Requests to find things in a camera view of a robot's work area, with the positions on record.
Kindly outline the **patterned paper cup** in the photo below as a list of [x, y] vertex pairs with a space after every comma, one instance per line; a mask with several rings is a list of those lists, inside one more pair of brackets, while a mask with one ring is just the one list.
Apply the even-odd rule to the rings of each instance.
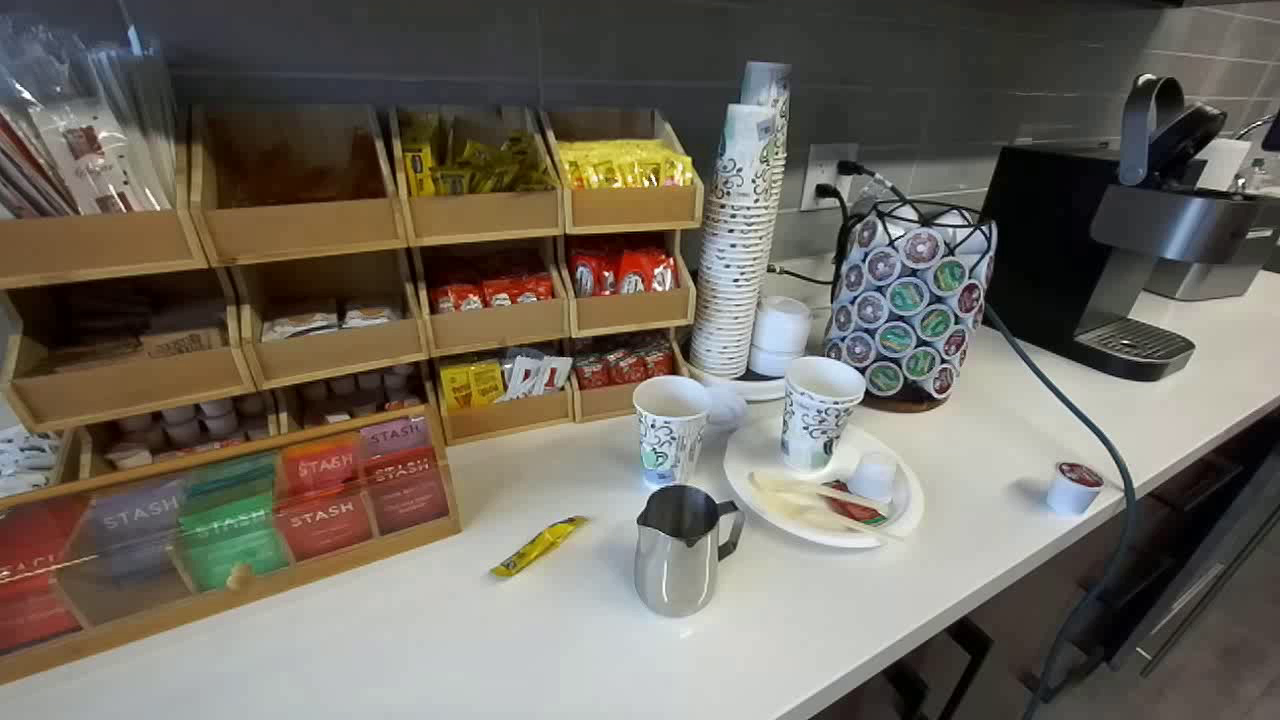
[[679, 484], [696, 470], [714, 395], [687, 374], [651, 374], [632, 393], [641, 475]]
[[864, 399], [864, 374], [831, 356], [802, 356], [790, 374], [780, 455], [790, 469], [828, 469], [853, 413]]

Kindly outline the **stack of white lids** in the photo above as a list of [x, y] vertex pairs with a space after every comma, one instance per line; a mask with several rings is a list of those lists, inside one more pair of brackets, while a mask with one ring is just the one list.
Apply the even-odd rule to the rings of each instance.
[[805, 352], [811, 312], [797, 296], [766, 296], [758, 306], [751, 361], [758, 374], [783, 374], [790, 364]]

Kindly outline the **stainless steel milk pitcher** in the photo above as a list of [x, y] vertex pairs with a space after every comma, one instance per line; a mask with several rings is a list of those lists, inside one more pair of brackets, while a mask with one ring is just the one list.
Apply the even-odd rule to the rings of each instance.
[[739, 547], [746, 516], [693, 484], [667, 484], [638, 516], [638, 593], [661, 616], [693, 616]]

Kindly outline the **single coffee pod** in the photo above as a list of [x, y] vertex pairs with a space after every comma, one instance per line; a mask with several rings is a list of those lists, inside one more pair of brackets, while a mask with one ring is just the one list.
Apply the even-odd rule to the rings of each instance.
[[1088, 465], [1061, 458], [1043, 490], [1043, 504], [1061, 516], [1082, 516], [1103, 488], [1103, 475]]

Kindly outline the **black Keurig coffee maker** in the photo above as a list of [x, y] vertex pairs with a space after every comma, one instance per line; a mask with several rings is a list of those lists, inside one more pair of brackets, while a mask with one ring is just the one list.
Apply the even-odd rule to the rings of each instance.
[[1193, 180], [1223, 117], [1178, 75], [1142, 71], [1115, 147], [1008, 143], [986, 194], [999, 247], [987, 320], [1125, 381], [1180, 371], [1198, 342], [1133, 317], [1154, 268], [1229, 265], [1260, 215], [1244, 190]]

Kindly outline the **yellow sweetener packet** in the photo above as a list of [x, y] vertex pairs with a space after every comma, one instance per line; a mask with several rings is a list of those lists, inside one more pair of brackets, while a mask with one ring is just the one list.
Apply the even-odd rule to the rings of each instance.
[[500, 563], [487, 569], [487, 575], [498, 579], [512, 579], [521, 572], [530, 572], [536, 559], [546, 559], [547, 551], [557, 551], [560, 542], [568, 542], [579, 527], [588, 527], [593, 516], [563, 516], [552, 518], [547, 527], [540, 527], [536, 537], [530, 537], [515, 551], [507, 551]]

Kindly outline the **wooden Stash tea box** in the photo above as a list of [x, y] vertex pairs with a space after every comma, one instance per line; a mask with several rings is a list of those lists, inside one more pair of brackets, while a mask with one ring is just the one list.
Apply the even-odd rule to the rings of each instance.
[[9, 497], [0, 680], [26, 680], [460, 527], [429, 408]]

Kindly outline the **wall power outlet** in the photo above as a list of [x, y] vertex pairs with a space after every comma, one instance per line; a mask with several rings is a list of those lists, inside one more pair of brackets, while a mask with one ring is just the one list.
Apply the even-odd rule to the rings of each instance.
[[805, 213], [822, 209], [822, 194], [817, 194], [822, 183], [831, 183], [841, 194], [853, 190], [853, 180], [841, 173], [841, 163], [853, 156], [858, 156], [853, 143], [811, 143], [809, 147], [805, 190], [802, 190]]

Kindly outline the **white creamer cup on plate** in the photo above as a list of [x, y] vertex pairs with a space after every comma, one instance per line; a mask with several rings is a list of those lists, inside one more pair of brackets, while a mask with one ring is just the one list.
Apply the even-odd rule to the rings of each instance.
[[902, 479], [902, 465], [883, 451], [864, 451], [847, 488], [860, 501], [874, 501], [876, 508], [902, 508], [903, 504], [903, 479]]

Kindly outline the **tall stack of paper cups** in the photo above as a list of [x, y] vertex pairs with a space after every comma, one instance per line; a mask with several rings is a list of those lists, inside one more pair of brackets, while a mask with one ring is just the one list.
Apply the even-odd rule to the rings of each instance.
[[783, 183], [790, 96], [790, 63], [749, 58], [739, 96], [725, 107], [693, 328], [693, 364], [708, 374], [734, 381], [749, 368]]

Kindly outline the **white oval plate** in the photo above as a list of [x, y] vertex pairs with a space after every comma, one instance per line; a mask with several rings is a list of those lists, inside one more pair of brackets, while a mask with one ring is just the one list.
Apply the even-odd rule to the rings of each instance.
[[[864, 451], [883, 451], [902, 465], [903, 504], [876, 508], [847, 479]], [[725, 448], [734, 490], [773, 527], [841, 551], [874, 551], [883, 541], [909, 541], [929, 508], [922, 475], [874, 432], [853, 427], [828, 469], [790, 469], [773, 422], [746, 422]]]

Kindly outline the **wooden tiered condiment organizer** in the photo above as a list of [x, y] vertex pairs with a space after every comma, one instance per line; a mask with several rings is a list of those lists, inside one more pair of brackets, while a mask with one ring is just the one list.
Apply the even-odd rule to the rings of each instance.
[[706, 183], [416, 194], [372, 107], [202, 107], [169, 213], [0, 229], [3, 395], [42, 432], [391, 364], [679, 328], [687, 278], [588, 299], [578, 238], [706, 223]]

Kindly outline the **patterned paper cup on counter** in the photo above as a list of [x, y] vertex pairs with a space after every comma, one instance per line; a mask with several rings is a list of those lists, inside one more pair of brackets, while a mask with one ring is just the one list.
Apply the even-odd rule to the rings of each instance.
[[651, 374], [632, 393], [641, 475], [679, 484], [696, 470], [714, 395], [687, 374]]

